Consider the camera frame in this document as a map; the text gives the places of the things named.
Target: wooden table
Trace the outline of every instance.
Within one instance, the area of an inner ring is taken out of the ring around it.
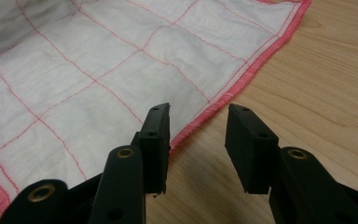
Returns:
[[[358,0],[313,0],[293,38],[232,103],[313,153],[358,190]],[[147,197],[148,223],[273,223],[268,195],[243,193],[224,147],[227,106],[170,158],[168,191]]]

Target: towel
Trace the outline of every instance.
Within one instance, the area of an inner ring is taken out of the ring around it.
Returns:
[[[289,40],[310,0],[0,0],[0,212],[103,170],[148,109],[175,149]]]

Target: table surface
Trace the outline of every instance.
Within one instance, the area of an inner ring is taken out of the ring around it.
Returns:
[[[313,0],[293,38],[231,103],[314,154],[358,190],[358,0]],[[224,147],[227,106],[170,156],[167,194],[146,197],[148,223],[273,223],[268,195],[243,192]]]

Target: white cloth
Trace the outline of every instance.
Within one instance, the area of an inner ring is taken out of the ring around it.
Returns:
[[[0,1],[0,209],[71,188],[171,104],[172,146],[238,93],[310,0]]]

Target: wood grain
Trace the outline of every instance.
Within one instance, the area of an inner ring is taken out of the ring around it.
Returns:
[[[313,0],[293,38],[232,103],[313,153],[358,189],[358,1]],[[168,191],[147,197],[148,223],[273,223],[268,195],[244,194],[224,148],[227,106],[170,158]]]

